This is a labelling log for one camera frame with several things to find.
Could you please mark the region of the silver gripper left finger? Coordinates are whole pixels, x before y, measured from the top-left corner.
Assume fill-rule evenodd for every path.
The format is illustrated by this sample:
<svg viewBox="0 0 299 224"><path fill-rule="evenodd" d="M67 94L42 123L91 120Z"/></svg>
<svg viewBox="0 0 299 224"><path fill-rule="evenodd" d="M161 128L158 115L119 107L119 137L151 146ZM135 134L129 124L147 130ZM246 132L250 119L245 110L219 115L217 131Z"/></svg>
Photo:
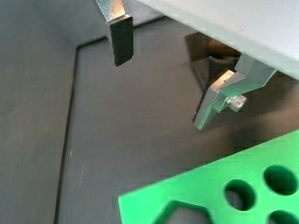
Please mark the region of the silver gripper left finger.
<svg viewBox="0 0 299 224"><path fill-rule="evenodd" d="M106 23L107 38L119 67L134 56L134 18L127 15L122 0L94 0Z"/></svg>

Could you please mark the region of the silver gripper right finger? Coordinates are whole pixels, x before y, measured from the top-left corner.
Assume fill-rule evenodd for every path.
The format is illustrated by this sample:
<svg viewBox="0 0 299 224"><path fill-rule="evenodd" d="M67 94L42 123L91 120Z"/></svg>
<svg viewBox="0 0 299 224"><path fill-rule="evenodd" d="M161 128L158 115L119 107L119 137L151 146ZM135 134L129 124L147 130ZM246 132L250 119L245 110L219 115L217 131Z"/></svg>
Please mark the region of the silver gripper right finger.
<svg viewBox="0 0 299 224"><path fill-rule="evenodd" d="M238 112L247 102L245 93L262 88L277 70L259 60L242 54L235 71L227 70L210 85L194 118L194 125L202 130L213 117L225 109Z"/></svg>

